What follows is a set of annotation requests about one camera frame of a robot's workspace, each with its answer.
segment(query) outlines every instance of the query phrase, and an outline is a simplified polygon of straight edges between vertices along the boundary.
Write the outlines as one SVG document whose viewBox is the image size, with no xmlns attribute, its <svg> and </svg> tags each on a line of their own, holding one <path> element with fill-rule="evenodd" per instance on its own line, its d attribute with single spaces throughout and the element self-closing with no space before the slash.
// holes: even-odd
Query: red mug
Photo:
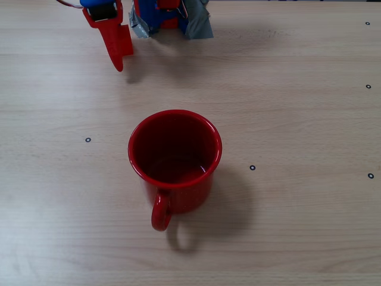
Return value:
<svg viewBox="0 0 381 286">
<path fill-rule="evenodd" d="M 165 231 L 172 214 L 190 212 L 207 199 L 222 141 L 213 124 L 201 115 L 166 110 L 136 127 L 128 153 L 154 204 L 152 227 Z"/>
</svg>

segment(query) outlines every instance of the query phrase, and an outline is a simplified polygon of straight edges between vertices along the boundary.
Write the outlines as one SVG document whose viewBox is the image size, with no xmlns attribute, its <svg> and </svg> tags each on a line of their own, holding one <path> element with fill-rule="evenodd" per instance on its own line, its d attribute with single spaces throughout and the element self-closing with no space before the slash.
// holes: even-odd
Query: mug handle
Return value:
<svg viewBox="0 0 381 286">
<path fill-rule="evenodd" d="M 158 190 L 155 197 L 154 209 L 152 210 L 151 223 L 157 231 L 165 231 L 171 220 L 169 211 L 170 197 L 167 192 Z"/>
</svg>

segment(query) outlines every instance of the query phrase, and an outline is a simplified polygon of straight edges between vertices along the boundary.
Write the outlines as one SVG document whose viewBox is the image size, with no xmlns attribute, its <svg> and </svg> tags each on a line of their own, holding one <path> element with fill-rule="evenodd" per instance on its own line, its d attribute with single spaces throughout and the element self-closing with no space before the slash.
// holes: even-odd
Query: mug rim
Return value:
<svg viewBox="0 0 381 286">
<path fill-rule="evenodd" d="M 148 176 L 145 172 L 143 172 L 143 170 L 138 166 L 136 159 L 135 159 L 135 156 L 133 154 L 133 148 L 132 148 L 133 143 L 134 143 L 137 135 L 141 131 L 141 129 L 144 126 L 146 126 L 148 123 L 152 122 L 153 120 L 155 120 L 161 116 L 168 115 L 168 114 L 186 115 L 186 116 L 191 116 L 192 118 L 199 120 L 201 123 L 203 123 L 211 131 L 213 138 L 214 138 L 214 143 L 216 146 L 216 153 L 214 155 L 212 164 L 210 165 L 210 167 L 206 170 L 206 172 L 203 175 L 201 175 L 200 177 L 197 177 L 196 179 L 193 179 L 189 182 L 183 182 L 183 183 L 179 183 L 179 184 L 171 184 L 171 183 L 165 183 L 165 182 L 160 182 L 158 180 L 155 180 L 155 179 L 151 178 L 150 176 Z M 153 184 L 153 185 L 155 185 L 159 188 L 162 188 L 162 189 L 186 188 L 186 187 L 198 184 L 199 182 L 203 181 L 204 179 L 209 177 L 214 172 L 214 170 L 217 168 L 217 166 L 221 160 L 222 140 L 221 140 L 221 136 L 220 136 L 219 132 L 217 131 L 216 127 L 214 127 L 214 125 L 208 119 L 206 119 L 204 116 L 201 116 L 200 114 L 195 113 L 193 111 L 189 111 L 189 110 L 178 110 L 178 109 L 164 110 L 164 111 L 160 111 L 158 113 L 155 113 L 155 114 L 147 117 L 146 119 L 144 119 L 143 121 L 141 121 L 138 124 L 138 126 L 132 132 L 130 140 L 129 140 L 128 156 L 129 156 L 129 160 L 130 160 L 130 163 L 132 165 L 132 168 L 135 170 L 135 172 L 144 181 L 149 182 L 150 184 Z"/>
</svg>

